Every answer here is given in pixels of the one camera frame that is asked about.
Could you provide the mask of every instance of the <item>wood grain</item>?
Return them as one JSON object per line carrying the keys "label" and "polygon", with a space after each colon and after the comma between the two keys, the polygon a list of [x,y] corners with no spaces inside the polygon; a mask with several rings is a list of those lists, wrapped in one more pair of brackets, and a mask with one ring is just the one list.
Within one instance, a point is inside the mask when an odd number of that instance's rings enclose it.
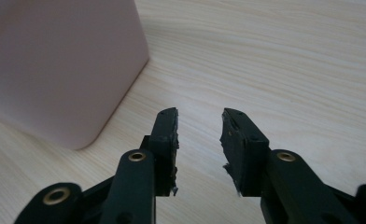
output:
{"label": "wood grain", "polygon": [[151,59],[91,146],[56,147],[0,123],[0,223],[48,185],[87,189],[113,175],[171,106],[179,192],[157,199],[158,223],[264,223],[260,200],[238,197],[222,169],[224,107],[325,183],[350,194],[366,183],[366,0],[135,2]]}

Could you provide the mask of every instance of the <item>light wood surface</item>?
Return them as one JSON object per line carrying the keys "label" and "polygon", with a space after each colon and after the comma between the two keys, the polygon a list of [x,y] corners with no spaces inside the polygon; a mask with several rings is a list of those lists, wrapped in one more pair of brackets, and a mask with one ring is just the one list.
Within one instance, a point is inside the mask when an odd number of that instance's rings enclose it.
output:
{"label": "light wood surface", "polygon": [[260,200],[238,197],[222,168],[224,107],[326,184],[354,194],[366,183],[366,0],[136,4],[151,59],[91,146],[56,147],[0,123],[0,223],[48,185],[87,189],[112,176],[172,106],[179,192],[157,199],[158,223],[264,223]]}

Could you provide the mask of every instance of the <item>pink box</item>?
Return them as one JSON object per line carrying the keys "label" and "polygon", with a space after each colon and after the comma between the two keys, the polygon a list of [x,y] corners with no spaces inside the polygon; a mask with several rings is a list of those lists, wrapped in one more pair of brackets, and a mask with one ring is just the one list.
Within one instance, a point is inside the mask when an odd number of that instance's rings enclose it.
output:
{"label": "pink box", "polygon": [[133,0],[0,0],[0,120],[24,132],[87,146],[147,61]]}

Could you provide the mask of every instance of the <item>wooden table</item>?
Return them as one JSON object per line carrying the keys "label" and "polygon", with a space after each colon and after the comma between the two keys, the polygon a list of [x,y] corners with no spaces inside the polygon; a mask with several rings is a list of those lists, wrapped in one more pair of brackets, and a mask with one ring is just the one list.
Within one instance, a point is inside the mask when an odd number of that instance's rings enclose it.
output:
{"label": "wooden table", "polygon": [[150,61],[89,147],[53,146],[0,123],[0,223],[44,187],[87,189],[179,110],[176,197],[158,223],[264,223],[222,166],[224,107],[247,113],[271,148],[299,153],[326,183],[366,183],[366,0],[136,0]]}

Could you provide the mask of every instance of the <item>brass screw hole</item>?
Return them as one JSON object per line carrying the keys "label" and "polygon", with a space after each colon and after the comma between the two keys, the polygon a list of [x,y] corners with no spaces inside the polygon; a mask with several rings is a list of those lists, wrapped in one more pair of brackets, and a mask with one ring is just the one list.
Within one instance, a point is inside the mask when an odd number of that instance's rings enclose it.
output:
{"label": "brass screw hole", "polygon": [[282,161],[295,161],[296,158],[287,152],[279,152],[276,156]]}
{"label": "brass screw hole", "polygon": [[43,203],[46,205],[54,205],[57,203],[61,203],[66,200],[70,195],[70,189],[63,187],[53,189],[49,193],[46,194],[43,198]]}
{"label": "brass screw hole", "polygon": [[146,154],[142,153],[142,152],[135,152],[128,157],[128,159],[130,159],[130,161],[142,161],[145,158],[146,158]]}

